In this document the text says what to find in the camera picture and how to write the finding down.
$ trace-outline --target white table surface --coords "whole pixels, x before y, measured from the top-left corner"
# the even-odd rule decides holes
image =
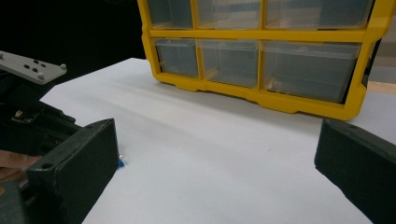
[[[114,118],[128,158],[85,224],[371,223],[315,169],[321,119],[157,82],[130,59],[43,102],[85,126]],[[351,120],[396,144],[396,95],[368,92]]]

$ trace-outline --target dark wall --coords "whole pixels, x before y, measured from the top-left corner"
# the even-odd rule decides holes
[[[1,0],[0,15],[0,50],[65,63],[58,83],[145,58],[135,0]]]

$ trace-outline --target yellow frame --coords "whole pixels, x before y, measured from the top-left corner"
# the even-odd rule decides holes
[[[191,0],[192,23],[190,30],[158,30],[153,29],[149,16],[149,6],[146,0],[137,0],[142,19],[142,41],[146,57],[150,62],[154,77],[164,83],[169,83],[186,91],[213,91],[231,96],[245,98],[256,102],[262,107],[287,113],[304,112],[333,119],[352,119],[359,115],[366,93],[366,87],[361,83],[364,69],[372,54],[374,44],[388,31],[396,8],[396,0],[375,0],[370,20],[362,29],[330,30],[330,31],[291,31],[267,30],[261,20],[259,30],[202,30],[197,29],[196,1]],[[265,10],[265,0],[262,0],[262,15]],[[361,51],[353,73],[349,91],[344,104],[324,102],[298,96],[266,91],[262,87],[262,68],[260,63],[263,53],[259,54],[259,77],[256,88],[244,88],[204,79],[200,49],[196,49],[198,60],[198,78],[182,77],[162,73],[158,62],[154,38],[211,38],[211,39],[258,39],[258,40],[290,40],[304,42],[352,42],[361,43]]]

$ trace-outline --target plastic drawer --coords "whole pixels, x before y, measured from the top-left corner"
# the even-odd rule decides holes
[[[341,103],[361,45],[266,41],[264,88]]]
[[[198,77],[198,66],[194,39],[156,39],[161,69],[187,77]]]
[[[197,0],[201,29],[259,29],[261,0]]]
[[[197,40],[207,80],[255,87],[258,75],[259,41]]]
[[[267,29],[361,28],[373,0],[267,0]]]
[[[154,29],[192,28],[191,3],[186,0],[148,0]]]

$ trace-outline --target screw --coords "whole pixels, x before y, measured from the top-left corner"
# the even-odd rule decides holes
[[[18,110],[18,111],[15,113],[15,118],[19,118],[20,116],[22,116],[22,114],[23,114],[23,112],[22,112],[21,110]]]
[[[37,74],[37,78],[38,79],[41,79],[41,80],[44,80],[45,78],[44,78],[44,74],[42,74],[42,73],[38,73]]]

